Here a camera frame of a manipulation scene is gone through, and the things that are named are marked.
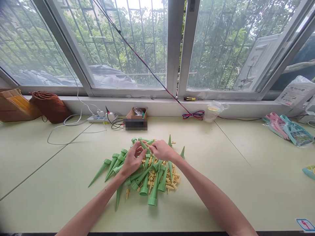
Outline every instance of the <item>window sill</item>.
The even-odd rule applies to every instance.
[[[75,96],[59,96],[59,98],[66,104],[69,109],[79,114],[81,112],[82,103]],[[155,98],[112,98],[112,97],[79,97],[85,103],[94,104],[101,110],[105,111],[105,106],[120,115],[127,115],[132,107],[147,107],[149,116],[182,116],[187,113],[174,99]],[[179,101],[190,112],[198,110],[205,110],[207,104],[211,100],[199,101]],[[298,115],[302,112],[301,109],[291,109],[290,107],[278,104],[274,101],[232,101],[225,100],[230,105],[230,108],[221,113],[223,117],[248,117],[256,118],[263,117],[266,114],[275,112],[278,115]],[[91,106],[91,110],[96,113],[96,108]],[[83,107],[83,114],[89,115],[90,112],[86,106]]]

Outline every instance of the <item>table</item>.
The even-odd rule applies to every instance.
[[[65,147],[46,142],[51,130],[58,125],[44,123],[41,118],[0,123],[0,199]],[[50,141],[70,142],[90,125],[86,122],[79,126],[57,128]]]
[[[86,132],[102,128],[93,124]],[[169,134],[174,149],[180,153],[185,146],[186,160],[217,184],[256,230],[301,230],[295,218],[315,222],[310,207],[315,183],[301,170],[315,163],[314,147],[283,142],[261,122],[149,117],[148,131],[108,126],[63,148],[0,201],[3,230],[57,232],[108,184],[104,172],[87,188],[105,158],[128,149],[133,137],[168,140]],[[118,211],[114,194],[92,232],[220,231],[184,176],[176,192],[158,192],[157,207],[132,189],[125,200],[125,190]]]

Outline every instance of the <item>screwdriver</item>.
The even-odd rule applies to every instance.
[[[184,100],[185,100],[185,101],[195,101],[195,100],[203,100],[203,99],[184,97]]]

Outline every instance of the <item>window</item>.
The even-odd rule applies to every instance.
[[[65,0],[61,6],[89,65],[93,88],[164,89],[93,1]],[[166,86],[167,0],[99,1],[138,55]]]
[[[75,87],[70,64],[32,2],[2,3],[0,67],[19,86]]]
[[[312,1],[4,0],[0,23],[0,76],[24,94],[261,100],[315,77]]]
[[[294,0],[201,0],[197,5],[186,16],[182,57],[191,60],[182,58],[179,97],[257,99],[270,62],[310,9]],[[196,23],[188,25],[188,19]],[[186,38],[193,47],[185,45]]]

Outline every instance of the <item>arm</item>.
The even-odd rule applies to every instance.
[[[190,166],[167,143],[159,140],[149,148],[158,159],[173,162],[183,172],[210,214],[230,236],[257,236],[231,199],[207,177]]]
[[[86,236],[97,222],[104,211],[108,201],[126,178],[135,172],[142,159],[145,158],[146,150],[137,141],[128,151],[125,163],[115,178],[100,191],[88,204],[86,204],[56,235],[57,236]]]

